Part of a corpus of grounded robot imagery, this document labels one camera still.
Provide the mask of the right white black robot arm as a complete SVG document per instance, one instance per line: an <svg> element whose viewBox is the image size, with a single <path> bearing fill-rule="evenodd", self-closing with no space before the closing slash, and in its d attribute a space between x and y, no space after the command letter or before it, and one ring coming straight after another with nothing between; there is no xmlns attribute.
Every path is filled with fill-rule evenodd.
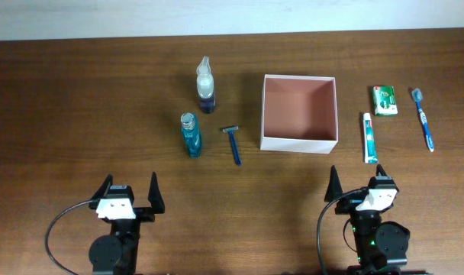
<svg viewBox="0 0 464 275"><path fill-rule="evenodd" d="M393 205L399 192L395 181L381 165L368 186L344 192L335 167L330 168L330 180L321 214L335 206L337 215L348 215L355 241L358 265L349 266L346 274L400 274L408 262L406 252L410 231L397 222L384 222L381 214Z"/></svg>

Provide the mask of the teal mouthwash bottle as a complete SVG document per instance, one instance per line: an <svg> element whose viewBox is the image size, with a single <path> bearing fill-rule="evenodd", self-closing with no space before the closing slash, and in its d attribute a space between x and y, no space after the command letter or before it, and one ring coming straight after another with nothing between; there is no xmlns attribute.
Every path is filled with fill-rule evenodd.
<svg viewBox="0 0 464 275"><path fill-rule="evenodd" d="M190 157L197 158L201 154L202 139L198 119L193 113L184 113L181 118L182 136Z"/></svg>

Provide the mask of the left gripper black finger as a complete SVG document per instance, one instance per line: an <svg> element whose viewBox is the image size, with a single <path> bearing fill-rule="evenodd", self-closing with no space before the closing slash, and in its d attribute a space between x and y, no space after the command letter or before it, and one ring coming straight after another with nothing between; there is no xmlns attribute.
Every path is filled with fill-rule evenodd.
<svg viewBox="0 0 464 275"><path fill-rule="evenodd" d="M147 197L154 214L164 214L166 211L165 202L160 192L156 172L153 172L150 180L150 188Z"/></svg>
<svg viewBox="0 0 464 275"><path fill-rule="evenodd" d="M113 176L111 174L108 174L106 176L103 184L100 185L100 187L97 189L97 191L91 197L91 200L102 199L106 195L106 193L108 192L109 188L112 185L113 185Z"/></svg>

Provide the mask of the purple foam pump bottle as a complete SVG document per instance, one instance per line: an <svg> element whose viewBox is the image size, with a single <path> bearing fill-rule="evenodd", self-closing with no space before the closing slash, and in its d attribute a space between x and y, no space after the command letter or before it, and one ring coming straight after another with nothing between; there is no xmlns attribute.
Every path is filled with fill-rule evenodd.
<svg viewBox="0 0 464 275"><path fill-rule="evenodd" d="M197 90L200 109L205 114L211 114L216 105L214 92L214 77L211 72L209 57L204 56L197 70Z"/></svg>

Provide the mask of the green soap box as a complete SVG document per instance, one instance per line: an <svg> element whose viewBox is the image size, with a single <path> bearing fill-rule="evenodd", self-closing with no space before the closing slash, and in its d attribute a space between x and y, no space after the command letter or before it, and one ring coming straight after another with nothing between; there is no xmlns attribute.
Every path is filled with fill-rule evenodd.
<svg viewBox="0 0 464 275"><path fill-rule="evenodd" d="M398 113L393 86L374 86L372 88L374 112L377 116L393 116Z"/></svg>

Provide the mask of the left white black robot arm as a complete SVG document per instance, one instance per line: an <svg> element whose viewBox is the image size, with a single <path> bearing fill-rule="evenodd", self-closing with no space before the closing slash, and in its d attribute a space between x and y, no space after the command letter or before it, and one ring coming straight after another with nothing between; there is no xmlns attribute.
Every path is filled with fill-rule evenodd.
<svg viewBox="0 0 464 275"><path fill-rule="evenodd" d="M151 176L147 200L150 203L147 207L135 207L132 188L113 184L111 174L91 197L89 208L111 226L110 233L97 238L89 248L89 261L94 274L136 272L140 226L154 222L155 215L165 212L155 173Z"/></svg>

